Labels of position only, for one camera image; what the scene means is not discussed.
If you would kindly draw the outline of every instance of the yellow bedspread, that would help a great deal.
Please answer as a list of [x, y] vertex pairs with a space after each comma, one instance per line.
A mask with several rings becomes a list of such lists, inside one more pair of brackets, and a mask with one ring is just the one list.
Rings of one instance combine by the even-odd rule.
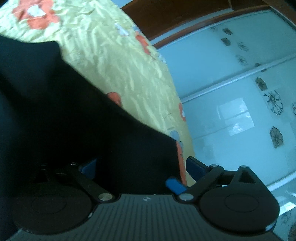
[[63, 59], [82, 76], [106, 94], [116, 92], [142, 123], [180, 141], [184, 161], [194, 156], [168, 67], [134, 22], [110, 0], [50, 1], [32, 0], [35, 9], [28, 9], [9, 0], [0, 8], [0, 34], [23, 42], [57, 41]]

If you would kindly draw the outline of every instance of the white logo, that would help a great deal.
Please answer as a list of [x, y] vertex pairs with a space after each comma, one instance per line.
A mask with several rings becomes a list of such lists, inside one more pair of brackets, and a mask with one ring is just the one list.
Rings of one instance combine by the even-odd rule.
[[143, 200], [144, 200], [145, 202], [148, 202], [148, 201], [151, 200], [151, 198], [149, 198], [149, 197], [145, 197], [145, 198], [143, 198]]

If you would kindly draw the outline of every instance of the white flower center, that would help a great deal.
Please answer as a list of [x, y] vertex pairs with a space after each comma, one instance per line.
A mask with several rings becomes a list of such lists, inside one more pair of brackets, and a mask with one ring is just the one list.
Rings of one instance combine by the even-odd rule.
[[28, 14], [30, 14], [32, 17], [41, 17], [46, 15], [45, 12], [42, 11], [41, 8], [39, 8], [38, 5], [33, 5], [28, 9]]

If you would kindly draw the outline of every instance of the metal screw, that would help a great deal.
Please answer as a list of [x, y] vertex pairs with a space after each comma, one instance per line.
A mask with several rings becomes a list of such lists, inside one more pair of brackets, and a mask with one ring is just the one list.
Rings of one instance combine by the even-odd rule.
[[183, 201], [190, 201], [194, 198], [194, 196], [190, 193], [182, 193], [179, 195], [179, 198]]
[[100, 199], [101, 201], [109, 201], [113, 198], [113, 195], [110, 193], [101, 193], [98, 196], [98, 199]]

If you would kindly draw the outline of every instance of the wrinkled yellow fabric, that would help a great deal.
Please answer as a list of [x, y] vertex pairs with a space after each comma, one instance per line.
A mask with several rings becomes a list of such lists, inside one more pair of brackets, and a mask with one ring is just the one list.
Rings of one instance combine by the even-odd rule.
[[[82, 76], [104, 93], [117, 92], [123, 108], [142, 123], [167, 135], [176, 130], [184, 161], [194, 156], [167, 65], [153, 46], [147, 47], [151, 55], [144, 52], [135, 38], [135, 24], [118, 6], [110, 0], [55, 0], [52, 9], [60, 22], [45, 30], [17, 21], [12, 14], [17, 6], [18, 0], [9, 0], [0, 8], [2, 36], [23, 42], [57, 41], [63, 59]], [[120, 35], [116, 23], [129, 36]], [[188, 174], [186, 178], [188, 185], [194, 183]]]

